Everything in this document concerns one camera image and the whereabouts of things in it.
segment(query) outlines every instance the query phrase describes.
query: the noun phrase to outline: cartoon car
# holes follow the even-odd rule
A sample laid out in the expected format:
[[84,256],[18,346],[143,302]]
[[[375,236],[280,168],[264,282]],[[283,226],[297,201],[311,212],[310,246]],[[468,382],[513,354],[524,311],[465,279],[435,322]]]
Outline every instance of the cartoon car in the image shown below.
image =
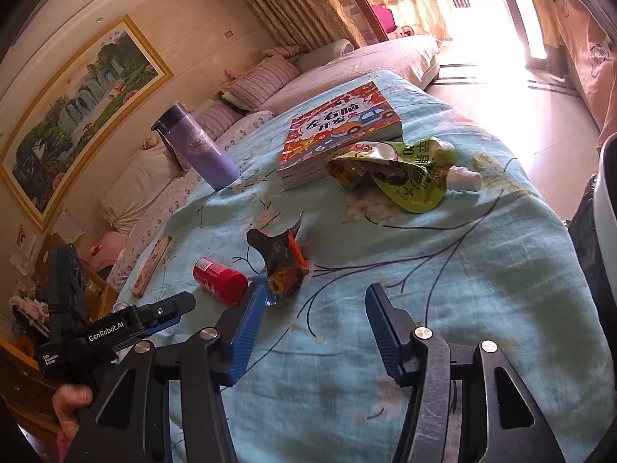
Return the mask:
[[330,134],[330,137],[341,137],[342,135],[354,134],[366,125],[370,125],[381,118],[390,118],[393,114],[394,111],[388,105],[372,107],[360,113],[356,120],[350,120],[335,128]]

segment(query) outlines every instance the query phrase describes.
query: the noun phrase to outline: barcode label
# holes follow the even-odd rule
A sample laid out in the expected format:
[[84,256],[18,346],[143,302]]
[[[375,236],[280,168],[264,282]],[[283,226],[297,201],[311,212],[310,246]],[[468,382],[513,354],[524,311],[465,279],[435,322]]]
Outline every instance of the barcode label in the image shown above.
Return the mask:
[[197,261],[197,264],[195,264],[195,266],[204,272],[208,269],[209,266],[212,266],[212,261],[209,261],[205,257],[203,257],[199,261]]

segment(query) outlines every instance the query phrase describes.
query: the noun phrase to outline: bottle logo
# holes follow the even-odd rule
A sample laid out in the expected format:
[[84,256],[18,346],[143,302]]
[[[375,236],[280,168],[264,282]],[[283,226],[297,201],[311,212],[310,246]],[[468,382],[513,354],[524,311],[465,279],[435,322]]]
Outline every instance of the bottle logo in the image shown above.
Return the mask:
[[201,155],[212,149],[212,143],[201,127],[191,127],[188,131],[187,149],[189,153]]

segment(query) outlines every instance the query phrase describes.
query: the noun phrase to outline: red book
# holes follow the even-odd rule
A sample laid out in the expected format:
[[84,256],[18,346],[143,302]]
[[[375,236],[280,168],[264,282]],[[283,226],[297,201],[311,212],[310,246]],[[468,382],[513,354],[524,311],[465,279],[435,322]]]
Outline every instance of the red book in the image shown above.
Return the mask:
[[374,82],[295,117],[285,139],[278,174],[285,189],[327,175],[325,161],[354,142],[393,140],[402,136],[400,118]]

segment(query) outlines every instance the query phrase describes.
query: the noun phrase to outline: blue bedsheet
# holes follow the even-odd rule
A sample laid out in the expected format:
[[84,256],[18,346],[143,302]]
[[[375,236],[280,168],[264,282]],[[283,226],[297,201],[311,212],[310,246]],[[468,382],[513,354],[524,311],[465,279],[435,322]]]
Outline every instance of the blue bedsheet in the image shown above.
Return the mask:
[[[453,143],[457,165],[482,173],[480,193],[448,192],[422,215],[399,209],[376,187],[360,194],[331,177],[283,193],[275,168],[291,118],[370,80],[403,119],[405,141],[437,135]],[[390,286],[394,306],[448,341],[501,345],[568,462],[591,452],[614,414],[609,348],[566,230],[499,140],[382,71],[284,113],[229,154],[242,182],[218,194],[200,185],[163,229],[175,244],[143,299],[128,290],[137,270],[120,299],[144,304],[193,292],[196,309],[153,339],[183,341],[224,309],[193,280],[196,260],[231,265],[247,256],[249,228],[279,233],[304,209],[298,240],[312,274],[292,299],[266,309],[249,371],[223,392],[240,461],[391,460],[408,392],[387,378],[366,318],[364,294],[374,282]],[[256,251],[248,259],[261,270]],[[234,266],[252,274],[245,260]],[[178,396],[173,385],[172,443],[185,461]]]

